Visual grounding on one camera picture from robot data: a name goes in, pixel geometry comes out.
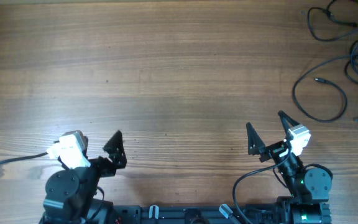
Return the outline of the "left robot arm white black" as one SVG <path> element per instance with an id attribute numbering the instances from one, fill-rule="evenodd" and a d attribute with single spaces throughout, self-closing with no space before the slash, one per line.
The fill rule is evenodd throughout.
<path id="1" fill-rule="evenodd" d="M 96 199 L 99 180 L 113 177 L 126 167 L 121 131 L 116 131 L 103 146 L 107 157 L 90 159 L 86 153 L 88 138 L 80 130 L 59 137 L 47 149 L 51 159 L 58 159 L 63 169 L 51 175 L 45 185 L 44 214 L 40 223 L 121 223 L 112 202 Z"/>

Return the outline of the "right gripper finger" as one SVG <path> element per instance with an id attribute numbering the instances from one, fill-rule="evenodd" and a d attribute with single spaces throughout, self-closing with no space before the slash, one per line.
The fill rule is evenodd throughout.
<path id="1" fill-rule="evenodd" d="M 295 126 L 300 125 L 299 122 L 292 119 L 289 115 L 287 115 L 284 111 L 280 110 L 278 112 L 278 115 L 280 117 L 280 121 L 282 123 L 282 126 L 284 128 L 286 138 L 287 140 L 293 140 L 293 136 L 290 134 L 289 129 L 293 128 Z"/>
<path id="2" fill-rule="evenodd" d="M 246 124 L 247 137 L 248 137 L 248 155 L 260 155 L 265 152 L 265 144 L 253 128 L 251 123 Z"/>

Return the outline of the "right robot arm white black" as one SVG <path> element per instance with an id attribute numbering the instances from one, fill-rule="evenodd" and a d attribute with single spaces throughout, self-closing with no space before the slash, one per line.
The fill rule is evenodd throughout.
<path id="1" fill-rule="evenodd" d="M 241 209 L 249 223 L 331 223 L 329 191 L 333 173 L 320 164 L 304 165 L 300 159 L 311 139 L 309 129 L 283 111 L 278 112 L 285 138 L 266 146 L 250 123 L 246 124 L 248 154 L 260 162 L 273 160 L 273 171 L 289 193 L 275 203 L 248 204 Z"/>

